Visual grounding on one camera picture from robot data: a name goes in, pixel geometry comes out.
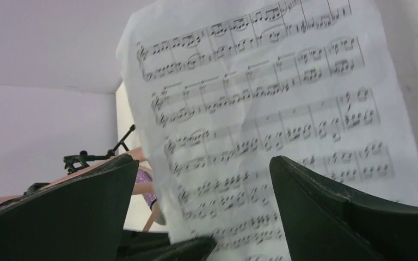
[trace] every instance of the ceiling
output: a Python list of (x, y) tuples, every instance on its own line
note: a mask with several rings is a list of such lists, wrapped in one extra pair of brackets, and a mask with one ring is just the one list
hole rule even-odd
[(155, 0), (0, 0), (0, 85), (114, 93), (130, 15)]

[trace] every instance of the paper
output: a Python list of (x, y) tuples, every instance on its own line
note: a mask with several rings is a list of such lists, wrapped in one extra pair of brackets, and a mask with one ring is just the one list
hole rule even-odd
[(118, 57), (172, 242), (213, 235), (209, 260), (289, 260), (277, 155), (418, 206), (373, 0), (158, 1), (132, 15)]

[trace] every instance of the sheet music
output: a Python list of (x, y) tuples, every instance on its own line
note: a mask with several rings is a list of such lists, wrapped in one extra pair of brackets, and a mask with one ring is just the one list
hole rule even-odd
[(290, 260), (277, 155), (418, 206), (373, 0), (158, 1), (131, 16), (118, 57), (172, 242), (213, 235), (209, 260)]

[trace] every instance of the purple fabric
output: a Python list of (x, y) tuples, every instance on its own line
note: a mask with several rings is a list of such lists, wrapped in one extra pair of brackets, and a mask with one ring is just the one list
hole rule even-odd
[[(148, 176), (148, 173), (146, 173), (146, 171), (142, 169), (138, 169), (136, 183), (147, 183), (147, 182), (151, 182), (151, 178), (150, 176)], [(145, 193), (145, 194), (142, 194), (142, 196), (145, 199), (145, 202), (148, 205), (148, 207), (151, 207), (151, 204), (153, 203), (153, 201), (156, 200), (155, 194)]]

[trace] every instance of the black metal bracket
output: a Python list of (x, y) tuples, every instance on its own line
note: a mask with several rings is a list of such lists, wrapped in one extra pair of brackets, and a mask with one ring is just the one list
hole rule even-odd
[(113, 157), (116, 153), (116, 151), (119, 149), (119, 147), (123, 147), (126, 151), (129, 151), (129, 148), (125, 144), (125, 140), (129, 135), (136, 130), (135, 124), (133, 124), (127, 133), (122, 137), (122, 139), (119, 140), (119, 142), (111, 149), (107, 151), (107, 154), (104, 156), (95, 156), (95, 155), (89, 155), (87, 151), (80, 151), (79, 155), (70, 155), (70, 156), (64, 156), (63, 162), (65, 163), (64, 169), (68, 170), (68, 175), (72, 174), (78, 170), (85, 169), (89, 166), (87, 163), (88, 161), (96, 161), (96, 160), (107, 160), (111, 157)]

